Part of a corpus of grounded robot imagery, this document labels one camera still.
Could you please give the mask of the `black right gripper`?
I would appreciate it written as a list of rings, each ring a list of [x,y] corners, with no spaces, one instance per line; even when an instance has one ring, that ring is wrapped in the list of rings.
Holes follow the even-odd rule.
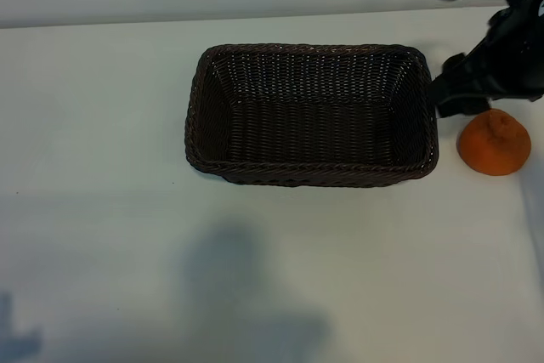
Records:
[[[492,16],[484,38],[468,54],[451,56],[431,83],[431,94],[454,94],[437,105],[441,118],[475,116],[490,99],[543,96],[543,12],[508,8]]]

